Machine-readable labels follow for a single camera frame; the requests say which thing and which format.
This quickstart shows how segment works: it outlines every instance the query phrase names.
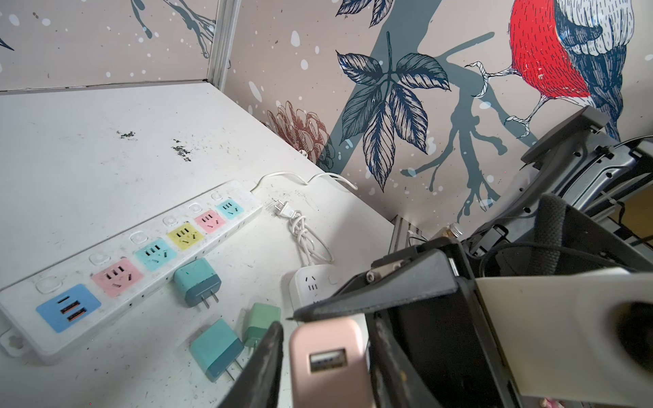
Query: white power strip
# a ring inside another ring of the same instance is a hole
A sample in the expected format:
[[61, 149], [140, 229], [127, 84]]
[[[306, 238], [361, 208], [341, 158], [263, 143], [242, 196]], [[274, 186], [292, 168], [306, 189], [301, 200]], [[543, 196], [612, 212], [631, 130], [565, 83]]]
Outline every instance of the white power strip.
[[[338, 289], [347, 283], [343, 274], [333, 265], [320, 264], [300, 268], [290, 279], [290, 301], [293, 309], [308, 306], [330, 298]], [[356, 321], [362, 332], [362, 346], [367, 348], [369, 334], [363, 313], [349, 316]]]
[[47, 364], [108, 326], [261, 212], [237, 181], [201, 194], [0, 292], [0, 310]]

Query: bird feet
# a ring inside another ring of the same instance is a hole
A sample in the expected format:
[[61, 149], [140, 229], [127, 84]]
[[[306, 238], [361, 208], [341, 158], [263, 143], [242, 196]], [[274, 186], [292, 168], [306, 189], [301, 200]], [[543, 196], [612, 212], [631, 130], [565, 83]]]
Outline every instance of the bird feet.
[[488, 81], [490, 80], [490, 75], [487, 73], [485, 67], [483, 66], [483, 63], [480, 61], [467, 64], [465, 65], [465, 68], [466, 67], [478, 67], [479, 71], [481, 71], [481, 75], [483, 76], [483, 89], [478, 95], [472, 95], [475, 98], [480, 98], [483, 95], [485, 95], [485, 93], [488, 91]]
[[521, 136], [518, 136], [518, 137], [517, 137], [518, 139], [525, 138], [526, 136], [528, 136], [528, 135], [530, 134], [530, 127], [529, 127], [529, 124], [530, 124], [530, 118], [528, 118], [528, 119], [519, 119], [519, 118], [516, 117], [516, 116], [509, 116], [509, 117], [508, 117], [508, 118], [503, 122], [503, 124], [505, 125], [505, 124], [506, 124], [507, 122], [509, 122], [509, 121], [517, 122], [517, 123], [521, 123], [521, 124], [524, 126], [524, 134], [521, 135]]

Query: white table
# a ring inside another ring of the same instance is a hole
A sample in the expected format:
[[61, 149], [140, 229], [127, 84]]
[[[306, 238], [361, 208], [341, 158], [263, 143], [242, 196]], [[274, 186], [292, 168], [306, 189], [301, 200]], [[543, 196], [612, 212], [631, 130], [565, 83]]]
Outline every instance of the white table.
[[[210, 84], [0, 96], [0, 129], [0, 289], [223, 182], [320, 172]], [[206, 256], [223, 281], [220, 303], [188, 308], [169, 284], [54, 366], [0, 352], [0, 405], [216, 406], [233, 382], [211, 383], [189, 342], [220, 318], [242, 334], [254, 302], [292, 315], [288, 283], [301, 261], [275, 198], [308, 216], [351, 275], [388, 251], [392, 225], [333, 180], [276, 177], [257, 195], [262, 214]], [[296, 324], [283, 327], [287, 340]], [[0, 333], [9, 328], [0, 316]], [[287, 353], [279, 406], [291, 406]]]

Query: red bird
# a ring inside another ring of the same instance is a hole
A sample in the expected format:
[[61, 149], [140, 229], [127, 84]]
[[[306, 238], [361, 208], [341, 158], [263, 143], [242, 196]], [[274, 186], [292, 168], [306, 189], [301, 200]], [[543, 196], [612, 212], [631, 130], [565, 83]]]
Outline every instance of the red bird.
[[593, 106], [607, 114], [607, 133], [619, 140], [616, 122], [623, 109], [622, 70], [626, 44], [633, 36], [635, 18], [631, 0], [516, 0], [510, 17], [512, 65], [489, 74], [476, 61], [487, 91], [491, 76], [516, 74], [541, 96], [526, 119], [506, 121], [524, 125], [551, 99]]

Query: usb port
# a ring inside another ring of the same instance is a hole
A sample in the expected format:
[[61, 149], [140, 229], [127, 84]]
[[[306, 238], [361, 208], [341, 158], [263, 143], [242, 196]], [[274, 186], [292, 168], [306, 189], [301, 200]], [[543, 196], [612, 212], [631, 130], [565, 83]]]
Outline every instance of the usb port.
[[61, 310], [61, 314], [62, 314], [62, 315], [65, 315], [66, 313], [68, 313], [69, 311], [73, 310], [74, 308], [76, 308], [76, 307], [79, 306], [79, 305], [80, 305], [79, 300], [75, 300], [73, 303], [71, 303], [71, 304], [69, 304], [68, 306], [64, 307], [64, 308]]
[[311, 372], [317, 373], [326, 369], [334, 369], [347, 365], [347, 353], [345, 349], [324, 351], [321, 353], [309, 354], [308, 360], [311, 364]]
[[83, 315], [86, 313], [86, 309], [81, 308], [72, 315], [68, 316], [66, 319], [68, 319], [69, 322], [72, 322], [73, 320], [77, 319], [79, 316]]

